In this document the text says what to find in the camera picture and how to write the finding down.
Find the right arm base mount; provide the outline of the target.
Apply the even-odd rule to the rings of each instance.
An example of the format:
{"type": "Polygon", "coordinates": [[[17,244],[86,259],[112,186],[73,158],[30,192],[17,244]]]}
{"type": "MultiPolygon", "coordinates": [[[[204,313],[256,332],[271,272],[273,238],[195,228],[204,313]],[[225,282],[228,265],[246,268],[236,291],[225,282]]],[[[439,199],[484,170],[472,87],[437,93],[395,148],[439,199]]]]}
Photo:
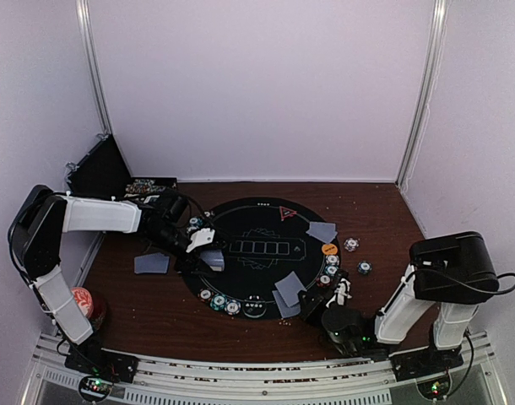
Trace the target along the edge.
{"type": "Polygon", "coordinates": [[[464,364],[459,351],[432,348],[395,354],[390,361],[397,382],[415,381],[419,394],[434,402],[445,400],[453,391],[450,371],[464,364]]]}

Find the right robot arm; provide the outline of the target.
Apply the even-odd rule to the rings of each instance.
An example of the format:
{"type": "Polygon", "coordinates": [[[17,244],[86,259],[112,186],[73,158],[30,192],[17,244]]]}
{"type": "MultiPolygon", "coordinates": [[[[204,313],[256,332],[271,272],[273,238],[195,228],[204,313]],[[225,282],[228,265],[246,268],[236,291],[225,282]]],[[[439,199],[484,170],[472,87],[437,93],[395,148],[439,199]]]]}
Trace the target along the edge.
{"type": "Polygon", "coordinates": [[[406,339],[412,326],[433,306],[439,313],[430,330],[430,347],[420,365],[435,373],[458,350],[480,305],[515,290],[515,272],[495,271],[484,237],[475,231],[415,242],[398,287],[374,316],[350,307],[347,272],[323,273],[317,289],[297,294],[303,321],[322,329],[347,358],[387,358],[406,339]]]}

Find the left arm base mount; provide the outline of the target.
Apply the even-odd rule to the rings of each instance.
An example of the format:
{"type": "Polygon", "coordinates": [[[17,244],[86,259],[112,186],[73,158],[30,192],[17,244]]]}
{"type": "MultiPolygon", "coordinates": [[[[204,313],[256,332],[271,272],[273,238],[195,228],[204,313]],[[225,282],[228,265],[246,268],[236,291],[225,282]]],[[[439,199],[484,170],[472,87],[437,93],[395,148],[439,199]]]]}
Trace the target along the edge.
{"type": "Polygon", "coordinates": [[[138,369],[138,358],[126,354],[103,352],[98,365],[76,353],[64,361],[67,369],[83,374],[78,382],[78,394],[89,403],[106,400],[120,383],[132,383],[138,369]]]}

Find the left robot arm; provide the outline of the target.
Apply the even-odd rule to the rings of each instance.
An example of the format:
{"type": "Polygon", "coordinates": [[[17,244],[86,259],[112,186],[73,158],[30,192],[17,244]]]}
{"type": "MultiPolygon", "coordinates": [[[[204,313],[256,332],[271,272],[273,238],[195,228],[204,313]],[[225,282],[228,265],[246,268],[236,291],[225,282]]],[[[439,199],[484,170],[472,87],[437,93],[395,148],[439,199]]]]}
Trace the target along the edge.
{"type": "Polygon", "coordinates": [[[91,375],[103,373],[109,358],[89,342],[93,327],[71,292],[78,272],[65,270],[65,265],[84,258],[99,235],[118,233],[141,235],[170,253],[182,273],[211,277],[214,272],[200,255],[223,248],[228,235],[203,208],[198,210],[203,224],[190,231],[181,228],[180,217],[190,205],[198,202],[170,188],[117,197],[56,192],[35,185],[25,198],[8,229],[10,258],[54,326],[79,346],[75,359],[91,375]]]}

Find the red chip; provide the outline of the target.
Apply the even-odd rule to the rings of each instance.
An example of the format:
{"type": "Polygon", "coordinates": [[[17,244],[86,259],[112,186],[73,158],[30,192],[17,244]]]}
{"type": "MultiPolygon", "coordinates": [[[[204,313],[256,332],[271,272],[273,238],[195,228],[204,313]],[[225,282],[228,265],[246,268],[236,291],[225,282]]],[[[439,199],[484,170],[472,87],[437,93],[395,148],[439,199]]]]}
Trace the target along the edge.
{"type": "Polygon", "coordinates": [[[319,287],[327,287],[331,284],[331,278],[327,274],[323,274],[317,280],[317,285],[319,287]]]}
{"type": "Polygon", "coordinates": [[[210,289],[201,289],[198,293],[198,298],[202,302],[210,302],[214,297],[214,293],[210,289]]]}

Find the red triangle marker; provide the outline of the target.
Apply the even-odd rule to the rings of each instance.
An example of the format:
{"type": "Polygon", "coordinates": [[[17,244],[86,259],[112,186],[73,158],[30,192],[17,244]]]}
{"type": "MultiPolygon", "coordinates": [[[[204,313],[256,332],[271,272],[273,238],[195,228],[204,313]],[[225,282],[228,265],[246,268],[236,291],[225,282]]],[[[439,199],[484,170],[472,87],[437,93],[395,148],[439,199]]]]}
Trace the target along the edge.
{"type": "Polygon", "coordinates": [[[288,218],[293,218],[296,215],[297,211],[295,209],[279,206],[279,216],[281,221],[285,221],[288,218]]]}

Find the orange big blind button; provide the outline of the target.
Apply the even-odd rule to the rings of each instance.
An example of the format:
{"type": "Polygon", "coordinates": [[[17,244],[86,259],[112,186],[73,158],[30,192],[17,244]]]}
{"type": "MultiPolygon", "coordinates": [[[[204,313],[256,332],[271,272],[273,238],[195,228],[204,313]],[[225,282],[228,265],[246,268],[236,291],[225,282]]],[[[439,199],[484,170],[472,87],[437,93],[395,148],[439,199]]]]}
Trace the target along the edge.
{"type": "Polygon", "coordinates": [[[334,243],[327,243],[322,245],[322,253],[325,256],[337,256],[339,248],[334,243]]]}

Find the dealt card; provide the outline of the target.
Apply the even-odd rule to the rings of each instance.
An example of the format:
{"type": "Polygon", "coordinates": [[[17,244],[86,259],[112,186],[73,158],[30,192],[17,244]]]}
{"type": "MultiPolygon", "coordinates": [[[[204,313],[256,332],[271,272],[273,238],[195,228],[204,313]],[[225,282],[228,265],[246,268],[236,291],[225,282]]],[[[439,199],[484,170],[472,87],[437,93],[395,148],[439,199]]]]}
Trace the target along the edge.
{"type": "Polygon", "coordinates": [[[275,303],[279,309],[279,313],[283,319],[298,316],[300,314],[301,305],[295,304],[293,306],[288,306],[284,302],[284,299],[282,298],[282,296],[278,290],[273,291],[273,297],[274,297],[275,303]]]}
{"type": "Polygon", "coordinates": [[[326,234],[328,226],[324,222],[310,222],[307,234],[313,237],[321,237],[326,234]]]}

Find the grey card deck box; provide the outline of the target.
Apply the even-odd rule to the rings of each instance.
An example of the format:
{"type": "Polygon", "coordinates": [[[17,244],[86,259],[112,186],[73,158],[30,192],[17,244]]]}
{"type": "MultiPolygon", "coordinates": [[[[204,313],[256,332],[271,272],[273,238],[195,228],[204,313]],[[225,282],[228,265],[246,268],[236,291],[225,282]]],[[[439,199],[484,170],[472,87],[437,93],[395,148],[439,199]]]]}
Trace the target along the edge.
{"type": "Polygon", "coordinates": [[[225,259],[222,250],[202,251],[200,258],[215,272],[223,272],[225,269],[225,259]]]}

